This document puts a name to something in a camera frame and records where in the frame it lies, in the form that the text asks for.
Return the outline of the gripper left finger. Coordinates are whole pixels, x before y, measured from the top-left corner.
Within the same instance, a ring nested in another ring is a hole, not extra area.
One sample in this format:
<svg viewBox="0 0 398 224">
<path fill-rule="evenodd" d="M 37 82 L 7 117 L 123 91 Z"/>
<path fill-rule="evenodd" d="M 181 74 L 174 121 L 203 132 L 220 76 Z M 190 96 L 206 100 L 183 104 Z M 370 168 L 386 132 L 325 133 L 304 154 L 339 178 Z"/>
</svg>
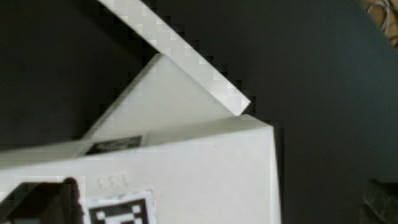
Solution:
<svg viewBox="0 0 398 224">
<path fill-rule="evenodd" d="M 0 224 L 84 224 L 78 183 L 23 182 L 0 201 Z"/>
</svg>

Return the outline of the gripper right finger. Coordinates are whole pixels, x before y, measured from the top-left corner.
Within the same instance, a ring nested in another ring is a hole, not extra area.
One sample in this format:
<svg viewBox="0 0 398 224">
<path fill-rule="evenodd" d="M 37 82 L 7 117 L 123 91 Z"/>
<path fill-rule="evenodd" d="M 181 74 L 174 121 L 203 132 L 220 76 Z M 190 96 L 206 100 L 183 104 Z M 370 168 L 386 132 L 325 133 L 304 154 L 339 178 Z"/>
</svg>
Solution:
<svg viewBox="0 0 398 224">
<path fill-rule="evenodd" d="M 361 224 L 398 224 L 398 183 L 370 181 Z"/>
</svg>

